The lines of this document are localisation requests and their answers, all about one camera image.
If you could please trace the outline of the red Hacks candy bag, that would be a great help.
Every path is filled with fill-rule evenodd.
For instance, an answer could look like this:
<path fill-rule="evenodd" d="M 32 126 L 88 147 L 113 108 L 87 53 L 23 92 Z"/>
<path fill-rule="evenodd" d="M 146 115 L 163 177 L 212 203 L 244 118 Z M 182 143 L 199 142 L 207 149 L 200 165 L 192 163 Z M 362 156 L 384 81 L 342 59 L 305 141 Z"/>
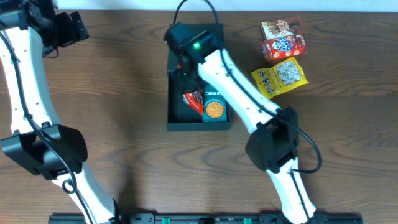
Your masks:
<path fill-rule="evenodd" d="M 184 93 L 183 101 L 192 109 L 194 109 L 200 116 L 203 115 L 203 97 L 202 90 Z"/>

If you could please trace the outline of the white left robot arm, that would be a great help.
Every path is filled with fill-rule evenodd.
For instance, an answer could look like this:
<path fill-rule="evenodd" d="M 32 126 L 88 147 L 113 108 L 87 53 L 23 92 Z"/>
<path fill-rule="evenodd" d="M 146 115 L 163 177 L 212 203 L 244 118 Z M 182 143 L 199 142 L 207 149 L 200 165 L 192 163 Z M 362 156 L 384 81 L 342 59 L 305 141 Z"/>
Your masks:
<path fill-rule="evenodd" d="M 44 58 L 88 37 L 80 14 L 58 12 L 57 1 L 1 2 L 1 63 L 12 110 L 12 134 L 1 148 L 68 194 L 83 223 L 122 223 L 115 199 L 90 171 L 82 133 L 64 126 L 55 111 L 45 76 Z"/>

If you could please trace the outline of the dark green box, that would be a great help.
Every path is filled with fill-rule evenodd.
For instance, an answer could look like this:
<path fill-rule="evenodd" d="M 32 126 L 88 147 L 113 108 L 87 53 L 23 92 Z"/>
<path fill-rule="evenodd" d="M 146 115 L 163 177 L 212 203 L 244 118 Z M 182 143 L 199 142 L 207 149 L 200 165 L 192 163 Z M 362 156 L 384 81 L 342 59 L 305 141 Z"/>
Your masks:
<path fill-rule="evenodd" d="M 177 82 L 174 79 L 174 71 L 177 69 L 177 56 L 169 51 L 167 60 L 168 76 L 168 107 L 167 107 L 167 130 L 168 131 L 222 131 L 229 130 L 232 125 L 232 109 L 226 102 L 227 122 L 204 123 L 194 109 L 184 101 L 182 94 L 178 91 Z"/>

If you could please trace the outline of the teal coconut cookie box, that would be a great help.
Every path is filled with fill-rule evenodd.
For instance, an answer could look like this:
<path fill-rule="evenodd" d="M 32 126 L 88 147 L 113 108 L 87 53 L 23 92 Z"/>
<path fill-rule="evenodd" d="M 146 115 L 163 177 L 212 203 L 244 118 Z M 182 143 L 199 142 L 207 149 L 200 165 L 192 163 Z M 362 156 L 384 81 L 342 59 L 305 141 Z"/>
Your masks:
<path fill-rule="evenodd" d="M 203 90 L 203 116 L 204 123 L 227 122 L 226 100 L 213 86 L 207 85 Z"/>

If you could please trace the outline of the yellow Hacks candy bag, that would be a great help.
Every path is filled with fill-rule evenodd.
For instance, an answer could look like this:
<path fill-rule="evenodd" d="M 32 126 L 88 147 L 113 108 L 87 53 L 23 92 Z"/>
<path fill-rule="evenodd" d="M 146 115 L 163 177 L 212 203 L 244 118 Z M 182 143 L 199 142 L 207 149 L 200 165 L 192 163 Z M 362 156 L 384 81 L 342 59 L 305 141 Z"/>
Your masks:
<path fill-rule="evenodd" d="M 309 84 L 295 57 L 288 58 L 271 68 L 251 72 L 259 91 L 268 99 Z"/>

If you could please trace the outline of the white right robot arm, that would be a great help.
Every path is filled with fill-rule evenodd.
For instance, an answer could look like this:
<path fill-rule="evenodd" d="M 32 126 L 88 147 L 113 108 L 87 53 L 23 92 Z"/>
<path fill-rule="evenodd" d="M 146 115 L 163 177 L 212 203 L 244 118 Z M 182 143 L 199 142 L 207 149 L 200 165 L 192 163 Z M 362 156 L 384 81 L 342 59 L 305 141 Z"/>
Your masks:
<path fill-rule="evenodd" d="M 211 85 L 235 110 L 250 138 L 246 154 L 267 172 L 279 195 L 282 214 L 291 223 L 314 223 L 316 208 L 301 179 L 297 146 L 298 117 L 292 108 L 281 109 L 256 89 L 234 64 L 214 33 L 194 35 L 182 23 L 169 27 L 164 41 L 177 57 L 175 71 L 181 93 Z"/>

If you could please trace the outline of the red Hello Panda box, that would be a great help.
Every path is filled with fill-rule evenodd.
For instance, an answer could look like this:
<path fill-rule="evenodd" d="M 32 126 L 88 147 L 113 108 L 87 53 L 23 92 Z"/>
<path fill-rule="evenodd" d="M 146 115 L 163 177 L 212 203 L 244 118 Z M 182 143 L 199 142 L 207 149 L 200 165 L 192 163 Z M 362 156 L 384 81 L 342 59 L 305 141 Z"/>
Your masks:
<path fill-rule="evenodd" d="M 264 40 L 261 46 L 268 61 L 304 55 L 308 51 L 304 36 L 300 34 Z"/>

